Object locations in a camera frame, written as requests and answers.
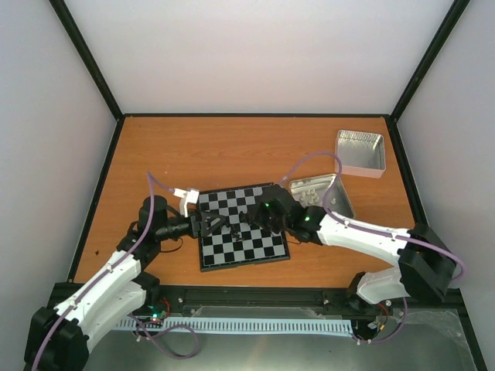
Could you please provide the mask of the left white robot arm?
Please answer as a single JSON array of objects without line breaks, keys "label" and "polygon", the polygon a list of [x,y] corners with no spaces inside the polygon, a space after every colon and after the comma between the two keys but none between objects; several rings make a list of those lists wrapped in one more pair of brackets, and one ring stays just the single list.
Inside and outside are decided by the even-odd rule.
[{"label": "left white robot arm", "polygon": [[159,306],[159,279],[145,269],[160,254],[161,243],[206,237],[226,222],[225,216],[198,210],[183,216],[162,196],[146,198],[105,265],[68,298],[33,315],[24,355],[27,368],[82,370],[96,345],[123,318]]}]

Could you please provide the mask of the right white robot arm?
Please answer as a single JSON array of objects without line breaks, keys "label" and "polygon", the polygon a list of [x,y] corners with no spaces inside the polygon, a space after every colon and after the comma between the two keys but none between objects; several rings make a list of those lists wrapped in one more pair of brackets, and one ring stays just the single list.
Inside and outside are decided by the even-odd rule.
[{"label": "right white robot arm", "polygon": [[345,304],[359,314],[396,298],[440,305],[461,266],[428,225],[408,230],[361,222],[323,206],[302,206],[279,185],[265,188],[240,218],[303,243],[343,247],[388,263],[388,269],[357,274],[347,288]]}]

